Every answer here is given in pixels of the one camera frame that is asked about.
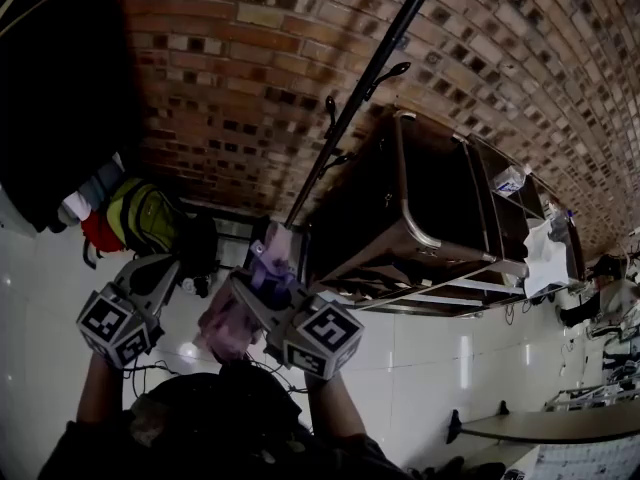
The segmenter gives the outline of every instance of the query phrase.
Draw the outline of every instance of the backpack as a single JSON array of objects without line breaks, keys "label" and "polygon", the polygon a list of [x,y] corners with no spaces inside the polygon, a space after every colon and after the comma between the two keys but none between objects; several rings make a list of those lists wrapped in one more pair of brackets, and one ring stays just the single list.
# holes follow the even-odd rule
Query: backpack
[{"label": "backpack", "polygon": [[123,244],[146,256],[178,251],[188,218],[158,187],[131,178],[111,199],[107,220]]}]

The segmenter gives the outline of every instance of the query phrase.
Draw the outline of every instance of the water bottle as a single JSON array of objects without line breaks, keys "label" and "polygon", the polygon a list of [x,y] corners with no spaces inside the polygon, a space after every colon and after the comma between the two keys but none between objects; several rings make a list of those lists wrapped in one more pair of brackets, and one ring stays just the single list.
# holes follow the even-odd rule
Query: water bottle
[{"label": "water bottle", "polygon": [[501,196],[509,197],[524,187],[527,174],[531,174],[531,167],[528,164],[524,167],[511,165],[493,178],[491,181],[493,191]]}]

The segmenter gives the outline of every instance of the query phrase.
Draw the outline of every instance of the white cloth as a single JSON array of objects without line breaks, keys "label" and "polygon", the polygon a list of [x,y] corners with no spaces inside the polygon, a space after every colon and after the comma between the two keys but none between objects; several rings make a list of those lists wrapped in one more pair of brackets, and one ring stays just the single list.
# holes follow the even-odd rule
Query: white cloth
[{"label": "white cloth", "polygon": [[87,220],[89,215],[91,215],[91,206],[78,192],[74,192],[73,194],[65,197],[64,204],[66,204],[82,222]]},{"label": "white cloth", "polygon": [[551,221],[545,221],[529,230],[524,241],[529,267],[529,275],[524,280],[524,292],[532,297],[550,284],[569,284],[567,273],[567,247],[561,242],[549,238]]}]

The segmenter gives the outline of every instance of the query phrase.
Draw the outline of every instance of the black cloth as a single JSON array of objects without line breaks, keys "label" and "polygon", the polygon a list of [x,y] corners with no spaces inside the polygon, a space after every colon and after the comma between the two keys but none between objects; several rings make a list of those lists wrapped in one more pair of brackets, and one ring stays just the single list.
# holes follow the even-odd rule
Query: black cloth
[{"label": "black cloth", "polygon": [[69,423],[40,478],[407,478],[365,435],[312,435],[278,381],[248,363],[177,377],[147,396],[168,408],[150,447],[131,436],[130,411]]},{"label": "black cloth", "polygon": [[573,327],[589,318],[595,318],[599,312],[600,295],[596,294],[580,306],[560,311],[560,319],[567,327]]},{"label": "black cloth", "polygon": [[[14,0],[0,30],[40,1]],[[49,0],[0,37],[0,123],[0,183],[42,231],[142,136],[118,0]]]}]

